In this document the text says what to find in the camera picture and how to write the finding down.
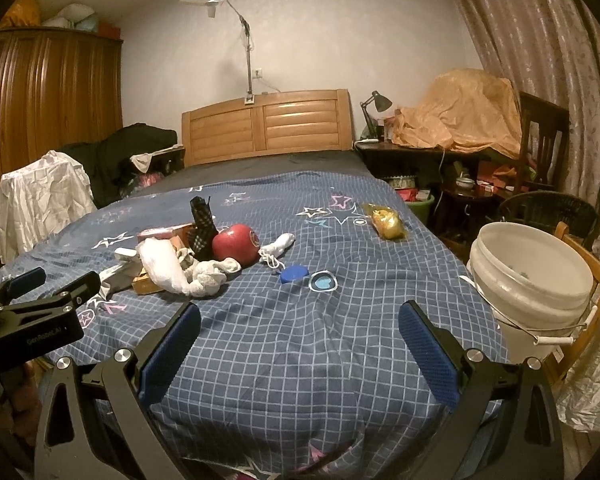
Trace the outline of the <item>wooden slatted headboard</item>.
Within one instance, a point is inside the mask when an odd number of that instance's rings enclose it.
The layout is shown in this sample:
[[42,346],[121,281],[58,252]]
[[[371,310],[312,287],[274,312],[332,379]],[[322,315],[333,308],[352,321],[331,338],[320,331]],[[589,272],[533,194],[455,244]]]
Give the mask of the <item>wooden slatted headboard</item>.
[[321,151],[349,151],[354,142],[346,89],[258,94],[182,114],[184,164]]

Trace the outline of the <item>black desk lamp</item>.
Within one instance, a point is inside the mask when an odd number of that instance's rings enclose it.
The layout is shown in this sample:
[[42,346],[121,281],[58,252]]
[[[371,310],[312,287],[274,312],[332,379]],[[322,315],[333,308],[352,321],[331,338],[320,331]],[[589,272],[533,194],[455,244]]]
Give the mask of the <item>black desk lamp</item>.
[[377,90],[370,92],[370,96],[360,103],[366,130],[362,133],[364,141],[379,141],[382,139],[378,120],[381,115],[392,107],[392,101]]

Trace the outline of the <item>light wooden chair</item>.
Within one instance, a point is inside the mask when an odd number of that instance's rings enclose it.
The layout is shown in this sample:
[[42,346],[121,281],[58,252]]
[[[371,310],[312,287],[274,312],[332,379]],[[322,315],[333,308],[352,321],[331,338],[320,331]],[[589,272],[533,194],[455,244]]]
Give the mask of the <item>light wooden chair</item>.
[[571,335],[573,342],[557,347],[562,352],[560,359],[557,359],[552,352],[544,361],[544,370],[552,386],[560,384],[565,379],[568,370],[582,356],[600,329],[600,260],[569,234],[565,222],[558,223],[554,235],[574,249],[584,260],[591,270],[593,283],[588,302],[579,318],[578,327]]

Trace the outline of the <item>blue bottle cap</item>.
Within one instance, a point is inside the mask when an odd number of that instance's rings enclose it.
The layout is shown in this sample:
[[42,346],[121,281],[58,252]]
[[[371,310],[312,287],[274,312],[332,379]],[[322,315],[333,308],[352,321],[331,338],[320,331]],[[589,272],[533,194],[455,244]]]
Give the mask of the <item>blue bottle cap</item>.
[[309,270],[306,266],[287,266],[282,272],[279,273],[280,281],[285,283],[301,281],[309,275]]

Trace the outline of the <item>gold brown cardboard box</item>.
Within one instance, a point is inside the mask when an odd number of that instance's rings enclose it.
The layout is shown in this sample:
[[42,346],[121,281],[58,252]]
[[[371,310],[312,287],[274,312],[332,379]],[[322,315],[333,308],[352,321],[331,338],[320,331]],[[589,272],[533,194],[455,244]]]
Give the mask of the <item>gold brown cardboard box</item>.
[[138,296],[146,296],[162,292],[163,288],[151,281],[150,276],[142,271],[132,281],[132,289]]

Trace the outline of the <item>blue checked star bedspread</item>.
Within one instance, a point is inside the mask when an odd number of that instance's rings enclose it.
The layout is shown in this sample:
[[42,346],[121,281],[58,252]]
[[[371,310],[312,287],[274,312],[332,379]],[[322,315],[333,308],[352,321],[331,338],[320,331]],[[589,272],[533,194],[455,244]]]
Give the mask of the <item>blue checked star bedspread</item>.
[[[119,200],[69,224],[2,266],[0,280],[42,268],[43,297],[114,263],[144,229],[192,220],[189,202],[210,200],[219,228],[242,223],[263,243],[296,237],[286,266],[309,275],[283,284],[257,263],[198,301],[200,334],[163,400],[152,408],[185,458],[247,469],[260,478],[308,472],[376,479],[411,460],[441,425],[434,400],[398,329],[413,300],[431,322],[494,361],[507,350],[466,268],[385,182],[332,172],[221,183]],[[362,205],[388,206],[407,230],[383,240]]]

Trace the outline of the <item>red apple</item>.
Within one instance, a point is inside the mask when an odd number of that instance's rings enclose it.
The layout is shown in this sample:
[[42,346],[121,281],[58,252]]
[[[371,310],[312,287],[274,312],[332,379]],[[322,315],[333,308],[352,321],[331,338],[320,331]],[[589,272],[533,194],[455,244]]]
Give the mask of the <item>red apple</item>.
[[213,237],[212,254],[216,260],[233,258],[241,266],[251,266],[259,259],[260,240],[245,224],[234,224]]

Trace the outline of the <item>brown wooden wardrobe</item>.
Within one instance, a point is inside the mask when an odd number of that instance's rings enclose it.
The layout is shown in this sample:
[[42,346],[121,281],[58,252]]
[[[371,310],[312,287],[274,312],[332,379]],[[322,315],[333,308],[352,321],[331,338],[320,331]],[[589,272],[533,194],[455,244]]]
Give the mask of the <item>brown wooden wardrobe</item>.
[[91,32],[0,30],[0,180],[121,128],[121,53],[121,40]]

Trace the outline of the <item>dark wooden chair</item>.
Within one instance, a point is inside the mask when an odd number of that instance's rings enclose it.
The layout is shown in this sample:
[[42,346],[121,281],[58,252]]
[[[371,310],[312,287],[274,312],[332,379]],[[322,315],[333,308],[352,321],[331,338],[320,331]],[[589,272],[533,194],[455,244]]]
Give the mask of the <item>dark wooden chair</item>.
[[569,112],[527,92],[519,93],[521,141],[514,194],[555,191],[564,169]]

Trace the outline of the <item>brown open cardboard box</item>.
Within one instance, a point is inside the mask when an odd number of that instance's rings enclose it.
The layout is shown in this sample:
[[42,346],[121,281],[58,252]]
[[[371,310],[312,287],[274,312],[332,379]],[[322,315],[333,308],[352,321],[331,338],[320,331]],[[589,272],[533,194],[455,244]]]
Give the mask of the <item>brown open cardboard box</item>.
[[185,244],[179,235],[170,238],[178,263],[183,269],[189,268],[195,260],[194,252]]

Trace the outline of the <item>green plastic bin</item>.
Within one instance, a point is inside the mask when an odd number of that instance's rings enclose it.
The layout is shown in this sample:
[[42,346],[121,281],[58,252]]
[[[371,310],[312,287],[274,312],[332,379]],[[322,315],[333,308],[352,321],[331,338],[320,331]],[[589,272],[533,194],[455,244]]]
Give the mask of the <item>green plastic bin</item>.
[[409,200],[406,202],[406,206],[422,224],[427,224],[431,207],[434,206],[435,201],[436,198],[429,194],[424,200]]

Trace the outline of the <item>white ceiling fan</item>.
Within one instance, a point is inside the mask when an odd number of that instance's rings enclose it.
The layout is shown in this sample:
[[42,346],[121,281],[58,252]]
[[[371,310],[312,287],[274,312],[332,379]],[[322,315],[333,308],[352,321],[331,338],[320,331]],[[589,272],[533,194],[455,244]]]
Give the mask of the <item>white ceiling fan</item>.
[[186,6],[199,6],[207,10],[209,18],[214,18],[216,9],[225,3],[230,3],[233,0],[178,0],[179,3],[185,4]]

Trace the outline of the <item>patterned brown curtain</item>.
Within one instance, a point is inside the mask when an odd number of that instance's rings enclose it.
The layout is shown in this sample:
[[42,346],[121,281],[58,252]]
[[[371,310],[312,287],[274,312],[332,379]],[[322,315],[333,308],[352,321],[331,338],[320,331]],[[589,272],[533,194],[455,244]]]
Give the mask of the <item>patterned brown curtain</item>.
[[600,24],[593,13],[582,0],[455,2],[485,70],[568,110],[559,186],[600,212]]

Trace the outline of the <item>dark wooden desk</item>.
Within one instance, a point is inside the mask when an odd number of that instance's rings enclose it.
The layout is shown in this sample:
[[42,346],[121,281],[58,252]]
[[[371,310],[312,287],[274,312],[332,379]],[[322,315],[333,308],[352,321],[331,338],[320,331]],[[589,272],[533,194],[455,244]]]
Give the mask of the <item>dark wooden desk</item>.
[[442,184],[457,175],[454,164],[459,162],[472,178],[478,176],[479,162],[494,162],[496,166],[516,166],[516,160],[505,157],[492,148],[473,153],[445,151],[442,148],[404,148],[391,142],[354,144],[368,171],[377,179],[414,177],[423,188],[439,191]]

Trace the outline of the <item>white red paper package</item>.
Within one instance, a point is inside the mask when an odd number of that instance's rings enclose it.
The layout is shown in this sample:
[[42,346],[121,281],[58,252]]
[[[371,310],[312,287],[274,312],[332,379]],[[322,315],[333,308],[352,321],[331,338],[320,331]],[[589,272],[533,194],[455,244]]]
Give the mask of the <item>white red paper package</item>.
[[116,263],[99,273],[99,296],[108,300],[115,292],[132,286],[132,281],[143,270],[140,256],[135,249],[117,248],[114,251]]

